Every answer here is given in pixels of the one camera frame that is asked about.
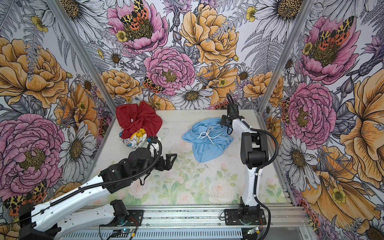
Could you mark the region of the light blue drawstring cloth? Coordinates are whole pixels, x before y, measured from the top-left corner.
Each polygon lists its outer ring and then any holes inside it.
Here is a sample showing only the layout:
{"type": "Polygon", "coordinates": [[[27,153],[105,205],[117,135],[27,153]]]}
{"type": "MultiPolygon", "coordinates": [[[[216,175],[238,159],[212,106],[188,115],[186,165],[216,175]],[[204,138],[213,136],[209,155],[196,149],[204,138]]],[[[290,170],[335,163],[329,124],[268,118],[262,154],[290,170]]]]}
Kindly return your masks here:
{"type": "Polygon", "coordinates": [[[227,133],[228,128],[220,124],[220,118],[200,121],[182,135],[182,139],[192,144],[195,159],[205,163],[221,156],[234,138],[227,133]]]}

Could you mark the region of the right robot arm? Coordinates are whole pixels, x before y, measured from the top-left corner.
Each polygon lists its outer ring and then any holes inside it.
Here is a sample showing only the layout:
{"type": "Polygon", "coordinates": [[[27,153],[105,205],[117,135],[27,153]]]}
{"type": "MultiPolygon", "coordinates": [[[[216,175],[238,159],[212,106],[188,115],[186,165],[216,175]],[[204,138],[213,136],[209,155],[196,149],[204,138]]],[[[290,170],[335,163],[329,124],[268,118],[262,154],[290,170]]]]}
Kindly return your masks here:
{"type": "Polygon", "coordinates": [[[220,124],[228,128],[229,134],[235,132],[241,137],[240,158],[246,168],[245,187],[238,209],[224,211],[226,225],[265,225],[267,221],[259,200],[259,180],[270,160],[268,134],[251,127],[240,116],[235,104],[228,105],[227,114],[222,116],[220,124]]]}

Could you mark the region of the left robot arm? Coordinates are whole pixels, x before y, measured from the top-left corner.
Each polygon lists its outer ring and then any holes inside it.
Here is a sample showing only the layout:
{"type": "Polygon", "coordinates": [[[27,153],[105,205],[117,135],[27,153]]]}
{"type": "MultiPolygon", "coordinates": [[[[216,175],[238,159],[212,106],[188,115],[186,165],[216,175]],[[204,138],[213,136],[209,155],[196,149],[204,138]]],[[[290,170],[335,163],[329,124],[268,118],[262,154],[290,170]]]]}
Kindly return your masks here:
{"type": "Polygon", "coordinates": [[[32,203],[19,210],[21,240],[59,240],[68,234],[93,226],[118,227],[139,221],[130,216],[121,200],[82,211],[81,208],[100,197],[129,187],[134,181],[144,184],[153,170],[169,171],[177,154],[162,157],[161,147],[138,148],[117,164],[102,170],[85,184],[43,204],[32,203]]]}

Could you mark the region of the white yellow printed cloth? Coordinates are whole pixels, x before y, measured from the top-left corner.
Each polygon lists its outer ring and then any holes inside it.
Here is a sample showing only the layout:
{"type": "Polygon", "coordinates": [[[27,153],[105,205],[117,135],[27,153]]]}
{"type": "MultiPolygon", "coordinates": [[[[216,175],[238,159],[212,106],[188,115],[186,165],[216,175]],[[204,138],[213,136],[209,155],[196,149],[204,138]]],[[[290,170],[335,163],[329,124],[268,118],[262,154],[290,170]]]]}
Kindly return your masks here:
{"type": "Polygon", "coordinates": [[[123,130],[119,132],[120,140],[124,143],[124,145],[130,148],[141,148],[147,142],[147,132],[143,128],[137,130],[131,137],[127,139],[123,139],[122,135],[123,130]]]}

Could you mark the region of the dark red cloth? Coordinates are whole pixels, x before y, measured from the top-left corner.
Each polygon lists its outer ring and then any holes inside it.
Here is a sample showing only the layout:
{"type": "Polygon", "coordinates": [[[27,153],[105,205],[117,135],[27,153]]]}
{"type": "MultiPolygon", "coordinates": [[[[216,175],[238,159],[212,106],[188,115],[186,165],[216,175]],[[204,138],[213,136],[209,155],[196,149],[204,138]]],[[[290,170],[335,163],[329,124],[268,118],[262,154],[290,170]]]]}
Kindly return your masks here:
{"type": "Polygon", "coordinates": [[[122,139],[130,138],[139,129],[144,129],[149,137],[156,137],[163,124],[161,117],[146,102],[118,106],[116,116],[123,129],[122,139]]]}

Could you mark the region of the green circuit board left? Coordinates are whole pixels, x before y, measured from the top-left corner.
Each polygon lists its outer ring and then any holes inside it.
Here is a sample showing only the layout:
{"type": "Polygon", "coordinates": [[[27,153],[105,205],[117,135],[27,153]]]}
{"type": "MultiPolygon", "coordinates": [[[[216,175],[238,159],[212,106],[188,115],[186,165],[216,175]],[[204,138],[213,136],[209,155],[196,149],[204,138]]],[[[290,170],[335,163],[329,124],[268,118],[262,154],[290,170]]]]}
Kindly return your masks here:
{"type": "Polygon", "coordinates": [[[134,232],[135,229],[118,229],[118,230],[114,230],[113,231],[113,234],[116,234],[116,235],[131,235],[133,232],[134,232]]]}

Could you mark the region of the green circuit board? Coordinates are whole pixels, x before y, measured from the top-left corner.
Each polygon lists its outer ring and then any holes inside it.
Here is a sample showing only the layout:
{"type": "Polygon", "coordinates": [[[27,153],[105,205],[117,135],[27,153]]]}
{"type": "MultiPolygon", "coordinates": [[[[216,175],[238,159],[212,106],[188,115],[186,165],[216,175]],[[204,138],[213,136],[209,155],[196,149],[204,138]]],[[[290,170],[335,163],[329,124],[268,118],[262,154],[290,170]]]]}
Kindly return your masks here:
{"type": "Polygon", "coordinates": [[[254,227],[254,228],[247,231],[248,235],[259,234],[259,233],[260,233],[259,227],[254,227]]]}
{"type": "Polygon", "coordinates": [[[116,234],[116,235],[131,235],[133,232],[134,232],[135,229],[118,229],[118,230],[114,230],[113,231],[113,234],[116,234]]]}

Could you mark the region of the green circuit board right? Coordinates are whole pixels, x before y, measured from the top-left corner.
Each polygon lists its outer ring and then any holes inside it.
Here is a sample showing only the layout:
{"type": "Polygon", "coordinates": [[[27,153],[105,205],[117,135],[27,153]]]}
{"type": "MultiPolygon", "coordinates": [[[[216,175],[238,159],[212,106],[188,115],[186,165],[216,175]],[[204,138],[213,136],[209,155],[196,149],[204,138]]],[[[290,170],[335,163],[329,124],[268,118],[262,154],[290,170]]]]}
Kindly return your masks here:
{"type": "Polygon", "coordinates": [[[247,231],[248,235],[259,234],[259,233],[260,233],[259,227],[254,227],[254,228],[247,231]]]}

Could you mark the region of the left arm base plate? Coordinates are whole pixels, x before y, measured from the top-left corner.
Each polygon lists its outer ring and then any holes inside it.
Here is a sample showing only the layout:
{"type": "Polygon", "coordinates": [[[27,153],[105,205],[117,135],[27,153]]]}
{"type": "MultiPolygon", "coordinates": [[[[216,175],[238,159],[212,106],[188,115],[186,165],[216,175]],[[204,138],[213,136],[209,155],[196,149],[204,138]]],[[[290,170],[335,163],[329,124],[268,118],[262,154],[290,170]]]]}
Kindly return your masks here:
{"type": "Polygon", "coordinates": [[[128,210],[127,213],[114,217],[110,223],[103,224],[101,227],[140,227],[143,215],[143,210],[128,210]]]}

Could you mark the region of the aluminium front rail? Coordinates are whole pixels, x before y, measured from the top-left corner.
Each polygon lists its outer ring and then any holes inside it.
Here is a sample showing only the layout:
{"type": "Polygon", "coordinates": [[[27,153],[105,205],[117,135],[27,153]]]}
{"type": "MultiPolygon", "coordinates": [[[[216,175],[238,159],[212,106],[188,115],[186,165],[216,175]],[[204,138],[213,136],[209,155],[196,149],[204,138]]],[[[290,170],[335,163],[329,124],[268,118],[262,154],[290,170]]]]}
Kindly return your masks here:
{"type": "MultiPolygon", "coordinates": [[[[302,207],[287,203],[266,205],[271,211],[271,227],[308,227],[310,220],[302,207]]],[[[128,211],[143,211],[140,229],[225,228],[225,210],[238,212],[235,205],[127,206],[128,211]]]]}

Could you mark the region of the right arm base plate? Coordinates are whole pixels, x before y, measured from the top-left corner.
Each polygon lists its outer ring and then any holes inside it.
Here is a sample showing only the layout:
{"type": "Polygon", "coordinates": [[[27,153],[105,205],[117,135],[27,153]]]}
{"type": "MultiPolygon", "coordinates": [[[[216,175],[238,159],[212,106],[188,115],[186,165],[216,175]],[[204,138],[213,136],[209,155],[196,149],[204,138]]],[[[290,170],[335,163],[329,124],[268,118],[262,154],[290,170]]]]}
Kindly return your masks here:
{"type": "Polygon", "coordinates": [[[225,209],[224,211],[225,224],[227,226],[266,226],[267,219],[263,209],[246,213],[239,209],[225,209]]]}

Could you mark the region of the right aluminium corner post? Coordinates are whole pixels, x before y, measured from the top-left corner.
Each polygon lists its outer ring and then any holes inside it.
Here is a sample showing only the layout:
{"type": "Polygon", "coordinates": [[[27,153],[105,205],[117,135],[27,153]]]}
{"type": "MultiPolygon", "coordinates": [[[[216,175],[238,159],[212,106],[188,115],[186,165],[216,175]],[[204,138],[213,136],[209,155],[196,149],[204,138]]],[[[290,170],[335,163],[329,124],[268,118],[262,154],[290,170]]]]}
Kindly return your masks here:
{"type": "Polygon", "coordinates": [[[312,0],[303,1],[302,7],[299,11],[296,22],[293,25],[293,29],[289,37],[287,38],[287,42],[283,48],[283,51],[280,54],[277,65],[273,70],[270,84],[267,86],[266,92],[264,93],[262,100],[260,102],[260,105],[258,108],[259,115],[261,115],[264,109],[266,108],[267,103],[269,102],[272,96],[272,93],[279,82],[279,78],[281,76],[285,63],[289,58],[289,55],[294,47],[294,44],[297,42],[299,34],[301,33],[302,29],[305,27],[306,21],[309,18],[310,12],[314,4],[315,4],[315,1],[312,1],[312,0]]]}

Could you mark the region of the aluminium corner post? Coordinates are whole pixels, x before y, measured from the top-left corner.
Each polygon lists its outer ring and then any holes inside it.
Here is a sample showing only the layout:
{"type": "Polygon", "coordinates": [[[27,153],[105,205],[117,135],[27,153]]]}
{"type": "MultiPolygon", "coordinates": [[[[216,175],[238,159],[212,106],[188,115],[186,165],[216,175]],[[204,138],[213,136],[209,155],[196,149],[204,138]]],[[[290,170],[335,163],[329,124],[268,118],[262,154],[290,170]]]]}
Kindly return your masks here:
{"type": "Polygon", "coordinates": [[[285,63],[289,58],[289,55],[294,47],[294,44],[297,42],[299,34],[301,33],[302,29],[305,27],[306,21],[309,18],[310,12],[314,4],[315,4],[315,1],[312,1],[312,0],[303,1],[302,7],[299,11],[296,22],[293,25],[293,29],[289,37],[287,38],[287,42],[283,48],[283,51],[280,54],[277,65],[273,70],[270,84],[267,86],[266,92],[264,93],[262,100],[260,102],[260,105],[258,108],[259,115],[261,115],[264,109],[266,108],[267,103],[269,102],[272,96],[272,93],[279,82],[279,78],[281,76],[285,63]]]}
{"type": "Polygon", "coordinates": [[[96,86],[100,90],[100,93],[104,98],[104,100],[106,101],[106,104],[108,105],[110,111],[112,112],[112,115],[115,117],[117,105],[115,104],[113,98],[109,94],[104,82],[102,81],[99,75],[99,72],[96,66],[91,60],[91,57],[87,52],[85,45],[83,44],[81,38],[77,34],[77,31],[74,29],[73,24],[70,22],[70,19],[68,18],[61,2],[48,1],[47,4],[51,9],[51,11],[53,12],[54,16],[56,17],[56,19],[58,20],[58,23],[63,28],[66,36],[68,37],[69,41],[73,45],[74,49],[76,50],[83,64],[85,65],[89,75],[92,77],[96,86]]]}

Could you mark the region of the left aluminium corner post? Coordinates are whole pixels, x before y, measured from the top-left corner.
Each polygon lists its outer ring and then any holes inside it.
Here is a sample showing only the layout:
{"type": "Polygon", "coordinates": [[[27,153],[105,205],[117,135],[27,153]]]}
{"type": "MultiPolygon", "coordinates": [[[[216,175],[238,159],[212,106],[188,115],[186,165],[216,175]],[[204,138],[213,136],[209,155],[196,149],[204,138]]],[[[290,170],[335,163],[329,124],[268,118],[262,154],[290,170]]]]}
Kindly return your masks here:
{"type": "Polygon", "coordinates": [[[61,2],[48,1],[47,4],[51,9],[51,11],[53,12],[54,16],[56,17],[56,19],[58,20],[58,23],[63,28],[66,36],[68,37],[69,41],[73,45],[74,49],[76,50],[83,64],[85,65],[89,75],[92,77],[96,86],[100,90],[100,93],[104,98],[104,100],[106,101],[106,104],[108,105],[110,111],[112,112],[112,115],[115,117],[117,105],[115,104],[113,98],[109,94],[104,82],[102,81],[99,75],[99,72],[96,66],[91,60],[91,57],[87,52],[85,45],[83,44],[81,38],[77,34],[77,31],[74,29],[73,24],[70,22],[70,19],[68,18],[61,2]]]}

